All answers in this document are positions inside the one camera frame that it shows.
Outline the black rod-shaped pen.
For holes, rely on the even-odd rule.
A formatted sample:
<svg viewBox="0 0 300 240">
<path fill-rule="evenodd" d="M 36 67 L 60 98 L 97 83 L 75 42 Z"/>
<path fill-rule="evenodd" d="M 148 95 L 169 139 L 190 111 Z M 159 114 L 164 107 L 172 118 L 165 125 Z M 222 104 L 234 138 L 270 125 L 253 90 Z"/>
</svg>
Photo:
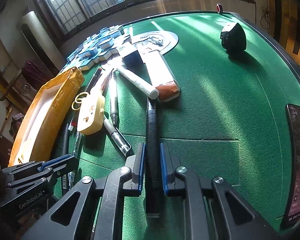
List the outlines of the black rod-shaped pen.
<svg viewBox="0 0 300 240">
<path fill-rule="evenodd" d="M 156 100 L 147 98 L 146 159 L 145 159 L 146 215 L 160 217 L 161 166 Z"/>
</svg>

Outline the clear gel pen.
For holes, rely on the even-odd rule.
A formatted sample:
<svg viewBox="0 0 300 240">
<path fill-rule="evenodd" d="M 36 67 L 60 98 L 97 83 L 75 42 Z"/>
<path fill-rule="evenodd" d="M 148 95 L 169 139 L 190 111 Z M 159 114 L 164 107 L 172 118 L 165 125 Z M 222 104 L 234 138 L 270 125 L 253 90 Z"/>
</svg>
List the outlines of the clear gel pen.
<svg viewBox="0 0 300 240">
<path fill-rule="evenodd" d="M 107 132 L 109 133 L 111 139 L 120 150 L 120 152 L 125 156 L 129 157 L 132 155 L 132 147 L 130 143 L 125 139 L 123 134 L 113 126 L 113 124 L 104 116 L 103 125 L 105 126 Z"/>
</svg>

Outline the cream cartoon keychain case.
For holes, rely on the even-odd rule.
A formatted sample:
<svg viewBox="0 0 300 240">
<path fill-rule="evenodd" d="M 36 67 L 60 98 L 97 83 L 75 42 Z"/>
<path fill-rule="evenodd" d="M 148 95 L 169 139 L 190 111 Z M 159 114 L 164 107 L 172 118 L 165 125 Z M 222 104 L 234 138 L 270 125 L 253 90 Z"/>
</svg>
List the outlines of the cream cartoon keychain case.
<svg viewBox="0 0 300 240">
<path fill-rule="evenodd" d="M 103 126 L 105 97 L 102 94 L 87 95 L 82 99 L 78 115 L 77 131 L 91 135 Z"/>
</svg>

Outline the black red-tip pen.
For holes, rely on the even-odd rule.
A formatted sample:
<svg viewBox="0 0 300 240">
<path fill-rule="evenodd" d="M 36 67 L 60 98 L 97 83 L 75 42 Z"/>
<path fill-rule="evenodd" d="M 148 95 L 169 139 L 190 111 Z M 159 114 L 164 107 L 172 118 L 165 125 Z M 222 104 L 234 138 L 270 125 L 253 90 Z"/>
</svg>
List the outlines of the black red-tip pen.
<svg viewBox="0 0 300 240">
<path fill-rule="evenodd" d="M 90 79 L 88 85 L 85 88 L 85 92 L 90 93 L 91 89 L 96 85 L 100 75 L 102 73 L 102 68 L 98 68 L 96 72 L 92 75 L 92 78 Z"/>
</svg>

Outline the yellow taped cardboard box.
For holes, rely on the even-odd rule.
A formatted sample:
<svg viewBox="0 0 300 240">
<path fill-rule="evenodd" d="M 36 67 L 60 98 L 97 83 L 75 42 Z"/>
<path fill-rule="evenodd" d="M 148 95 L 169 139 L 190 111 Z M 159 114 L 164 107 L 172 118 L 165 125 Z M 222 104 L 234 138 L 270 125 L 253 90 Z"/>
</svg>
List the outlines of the yellow taped cardboard box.
<svg viewBox="0 0 300 240">
<path fill-rule="evenodd" d="M 14 140 L 9 167 L 50 159 L 61 124 L 83 81 L 82 72 L 73 67 L 40 88 Z"/>
</svg>

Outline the white marker pen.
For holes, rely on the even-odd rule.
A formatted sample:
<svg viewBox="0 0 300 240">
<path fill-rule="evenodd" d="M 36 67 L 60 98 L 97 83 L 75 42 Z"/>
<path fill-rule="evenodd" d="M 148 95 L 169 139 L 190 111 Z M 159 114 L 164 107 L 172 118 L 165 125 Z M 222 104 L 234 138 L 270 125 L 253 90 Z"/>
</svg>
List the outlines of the white marker pen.
<svg viewBox="0 0 300 240">
<path fill-rule="evenodd" d="M 154 100 L 159 97 L 159 91 L 141 77 L 137 76 L 130 70 L 125 69 L 123 67 L 117 67 L 117 70 L 135 87 L 137 87 L 144 94 L 146 94 L 150 99 Z"/>
</svg>

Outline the white glue tube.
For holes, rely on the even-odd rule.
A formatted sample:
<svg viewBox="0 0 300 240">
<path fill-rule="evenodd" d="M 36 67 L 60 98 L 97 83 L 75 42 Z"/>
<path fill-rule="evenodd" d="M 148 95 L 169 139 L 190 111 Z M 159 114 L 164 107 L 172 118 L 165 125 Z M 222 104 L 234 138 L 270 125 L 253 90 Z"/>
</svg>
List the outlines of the white glue tube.
<svg viewBox="0 0 300 240">
<path fill-rule="evenodd" d="M 110 74 L 112 73 L 113 71 L 113 68 L 108 68 L 106 70 L 104 70 L 102 72 L 102 75 L 100 76 L 99 78 L 99 81 L 100 81 L 100 91 L 101 93 L 104 92 L 105 88 L 106 88 L 106 85 L 109 81 L 109 78 L 110 78 Z"/>
</svg>

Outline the black grip gel pen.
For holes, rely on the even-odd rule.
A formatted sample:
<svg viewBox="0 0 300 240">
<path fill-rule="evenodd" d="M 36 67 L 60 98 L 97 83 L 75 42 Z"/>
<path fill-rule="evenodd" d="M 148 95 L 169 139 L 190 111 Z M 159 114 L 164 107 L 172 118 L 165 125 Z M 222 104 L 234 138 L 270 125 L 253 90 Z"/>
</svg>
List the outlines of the black grip gel pen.
<svg viewBox="0 0 300 240">
<path fill-rule="evenodd" d="M 117 82 L 115 70 L 109 76 L 109 96 L 110 96 L 110 118 L 114 126 L 117 126 L 119 119 L 119 108 L 117 100 Z"/>
</svg>

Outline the small dark card box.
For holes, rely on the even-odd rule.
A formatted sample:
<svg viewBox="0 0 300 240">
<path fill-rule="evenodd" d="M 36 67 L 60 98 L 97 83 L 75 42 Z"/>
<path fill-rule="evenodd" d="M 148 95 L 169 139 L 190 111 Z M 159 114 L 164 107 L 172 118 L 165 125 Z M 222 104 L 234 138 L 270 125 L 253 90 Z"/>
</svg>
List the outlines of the small dark card box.
<svg viewBox="0 0 300 240">
<path fill-rule="evenodd" d="M 143 60 L 138 50 L 131 51 L 122 59 L 128 69 L 136 69 L 143 65 Z"/>
</svg>

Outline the round silver table centre plate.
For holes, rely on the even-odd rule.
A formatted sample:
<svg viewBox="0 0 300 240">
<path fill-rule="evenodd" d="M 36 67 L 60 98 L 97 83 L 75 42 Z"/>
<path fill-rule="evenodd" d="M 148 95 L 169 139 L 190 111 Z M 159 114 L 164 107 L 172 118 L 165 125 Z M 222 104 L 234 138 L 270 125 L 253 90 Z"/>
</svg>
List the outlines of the round silver table centre plate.
<svg viewBox="0 0 300 240">
<path fill-rule="evenodd" d="M 171 31 L 148 31 L 132 37 L 132 45 L 140 54 L 160 51 L 162 55 L 172 50 L 179 42 L 177 34 Z"/>
</svg>

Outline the pile of blue mahjong tiles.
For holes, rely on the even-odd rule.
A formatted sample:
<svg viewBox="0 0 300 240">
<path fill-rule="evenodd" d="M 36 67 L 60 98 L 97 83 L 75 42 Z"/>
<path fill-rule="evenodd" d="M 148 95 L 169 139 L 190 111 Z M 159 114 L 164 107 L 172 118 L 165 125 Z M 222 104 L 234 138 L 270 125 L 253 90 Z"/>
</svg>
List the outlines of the pile of blue mahjong tiles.
<svg viewBox="0 0 300 240">
<path fill-rule="evenodd" d="M 100 61 L 107 61 L 118 53 L 119 47 L 132 38 L 122 25 L 102 28 L 98 33 L 88 36 L 67 58 L 62 68 L 64 72 L 73 67 L 81 71 L 89 70 Z"/>
</svg>

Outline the dark smartphone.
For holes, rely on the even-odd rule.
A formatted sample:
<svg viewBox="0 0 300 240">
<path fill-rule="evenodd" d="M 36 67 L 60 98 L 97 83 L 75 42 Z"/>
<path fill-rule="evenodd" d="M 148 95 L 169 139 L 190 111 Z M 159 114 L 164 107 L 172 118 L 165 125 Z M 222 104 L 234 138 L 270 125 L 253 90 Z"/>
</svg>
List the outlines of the dark smartphone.
<svg viewBox="0 0 300 240">
<path fill-rule="evenodd" d="M 286 105 L 292 149 L 292 175 L 288 201 L 280 228 L 286 229 L 300 221 L 300 106 Z"/>
</svg>

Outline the black dome-shaped device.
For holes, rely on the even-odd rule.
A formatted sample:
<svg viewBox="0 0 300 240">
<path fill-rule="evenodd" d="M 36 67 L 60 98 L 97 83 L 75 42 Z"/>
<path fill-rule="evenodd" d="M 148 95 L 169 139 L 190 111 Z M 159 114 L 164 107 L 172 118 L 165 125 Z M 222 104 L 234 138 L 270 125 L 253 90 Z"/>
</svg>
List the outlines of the black dome-shaped device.
<svg viewBox="0 0 300 240">
<path fill-rule="evenodd" d="M 223 27 L 220 34 L 222 47 L 230 53 L 239 53 L 247 48 L 247 38 L 239 23 L 231 22 Z"/>
</svg>

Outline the white air conditioner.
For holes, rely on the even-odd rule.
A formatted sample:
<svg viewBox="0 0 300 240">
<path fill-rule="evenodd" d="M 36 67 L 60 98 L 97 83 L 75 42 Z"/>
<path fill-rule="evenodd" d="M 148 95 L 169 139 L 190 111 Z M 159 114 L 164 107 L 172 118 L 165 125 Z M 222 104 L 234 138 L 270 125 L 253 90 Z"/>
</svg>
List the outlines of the white air conditioner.
<svg viewBox="0 0 300 240">
<path fill-rule="evenodd" d="M 65 65 L 66 60 L 34 11 L 30 11 L 22 17 L 21 32 L 47 69 L 53 75 L 57 75 Z"/>
</svg>

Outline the red tape roll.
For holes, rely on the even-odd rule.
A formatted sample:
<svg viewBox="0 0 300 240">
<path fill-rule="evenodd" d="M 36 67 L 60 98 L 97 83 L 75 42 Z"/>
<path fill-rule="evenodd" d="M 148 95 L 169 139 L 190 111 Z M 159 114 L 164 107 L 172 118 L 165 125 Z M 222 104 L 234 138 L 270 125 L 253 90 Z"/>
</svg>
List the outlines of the red tape roll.
<svg viewBox="0 0 300 240">
<path fill-rule="evenodd" d="M 222 14 L 223 13 L 223 7 L 220 3 L 216 4 L 216 11 L 218 14 Z"/>
</svg>

